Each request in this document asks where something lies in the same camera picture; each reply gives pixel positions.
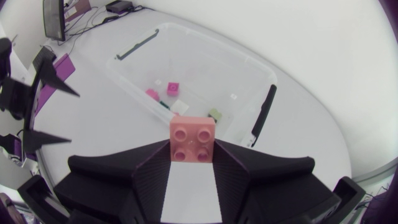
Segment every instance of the white wall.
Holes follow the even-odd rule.
[[[398,156],[397,44],[379,1],[133,2],[210,28],[286,71],[340,125],[353,177]]]
[[[12,40],[13,51],[28,68],[47,38],[44,35],[42,0],[7,0],[0,11],[0,22]]]

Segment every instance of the lego stud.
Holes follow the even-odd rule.
[[[182,148],[178,148],[174,153],[174,158],[176,161],[184,161],[185,160],[185,153],[183,152]]]
[[[203,147],[198,151],[198,161],[199,162],[207,162],[209,159],[209,152],[207,148]]]
[[[201,128],[198,131],[198,140],[202,143],[206,143],[210,140],[211,133],[207,128]]]
[[[179,142],[183,142],[185,141],[187,138],[187,131],[185,130],[185,128],[177,128],[174,131],[174,139],[179,141]]]

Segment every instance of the lego brick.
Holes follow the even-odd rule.
[[[148,94],[150,97],[152,97],[154,100],[156,101],[160,101],[160,97],[159,94],[153,90],[153,89],[147,89],[147,91],[145,91],[146,94]]]
[[[213,118],[175,116],[170,122],[172,161],[212,162],[214,140]]]
[[[223,116],[223,114],[221,114],[220,112],[218,112],[218,110],[216,108],[212,108],[209,111],[208,117],[213,118],[214,121],[219,121],[221,119],[221,117]]]
[[[185,112],[187,112],[189,106],[182,102],[181,100],[177,100],[171,107],[170,111],[173,113],[176,113],[178,115],[184,115]]]
[[[167,94],[169,96],[177,96],[178,95],[178,86],[179,83],[172,83],[169,82],[169,85],[167,86]]]

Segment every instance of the black device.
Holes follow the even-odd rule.
[[[40,66],[42,66],[42,63],[45,58],[54,61],[57,58],[57,56],[55,56],[55,54],[48,48],[42,47],[40,52],[36,55],[36,58],[33,60],[33,66],[35,67],[36,72],[39,71]]]
[[[43,21],[46,37],[65,41],[63,0],[43,0]]]
[[[121,14],[132,9],[131,1],[114,1],[105,6],[108,12]]]

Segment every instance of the black plastic handle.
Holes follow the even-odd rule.
[[[275,85],[271,85],[271,87],[269,88],[269,91],[268,91],[267,98],[266,98],[265,102],[263,102],[263,104],[261,106],[260,115],[257,118],[257,121],[254,124],[253,129],[251,130],[252,135],[254,135],[254,137],[256,137],[256,140],[254,140],[254,142],[251,145],[251,147],[253,147],[255,145],[255,143],[257,142],[257,139],[260,136],[262,127],[264,126],[264,123],[266,122],[266,119],[267,119],[267,116],[268,116],[268,112],[269,112],[269,110],[271,108],[272,101],[274,101],[275,93],[276,93],[276,86]]]

